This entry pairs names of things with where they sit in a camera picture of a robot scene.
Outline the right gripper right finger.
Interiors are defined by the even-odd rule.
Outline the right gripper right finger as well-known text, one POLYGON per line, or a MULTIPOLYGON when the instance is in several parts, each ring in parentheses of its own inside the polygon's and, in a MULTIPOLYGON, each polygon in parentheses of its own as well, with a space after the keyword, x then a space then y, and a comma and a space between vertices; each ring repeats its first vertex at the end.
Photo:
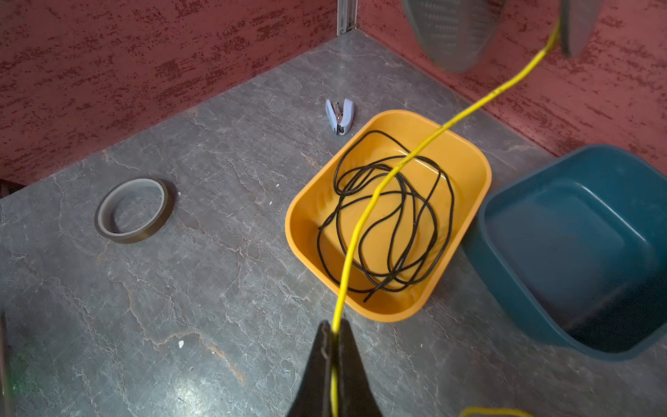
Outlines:
POLYGON ((335 362, 338 382, 337 411, 339 416, 377 416, 382 413, 373 397, 360 352, 349 321, 342 319, 337 336, 335 362))

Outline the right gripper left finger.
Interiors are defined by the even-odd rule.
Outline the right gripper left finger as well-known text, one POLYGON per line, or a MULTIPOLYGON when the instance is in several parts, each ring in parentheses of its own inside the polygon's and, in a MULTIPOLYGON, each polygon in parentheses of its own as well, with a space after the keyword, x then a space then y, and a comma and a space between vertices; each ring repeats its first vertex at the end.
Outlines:
POLYGON ((302 382, 288 417, 331 417, 331 371, 334 345, 330 323, 322 321, 316 330, 302 382))

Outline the black cable spool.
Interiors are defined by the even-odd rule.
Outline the black cable spool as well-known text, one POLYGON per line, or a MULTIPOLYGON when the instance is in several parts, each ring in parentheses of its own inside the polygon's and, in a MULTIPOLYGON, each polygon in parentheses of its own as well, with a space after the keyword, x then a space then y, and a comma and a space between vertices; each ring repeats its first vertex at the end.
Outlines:
MULTIPOLYGON (((406 17, 424 52, 443 71, 462 73, 481 59, 507 3, 488 0, 404 1, 406 17)), ((601 1, 561 1, 557 40, 567 57, 587 46, 601 1)))

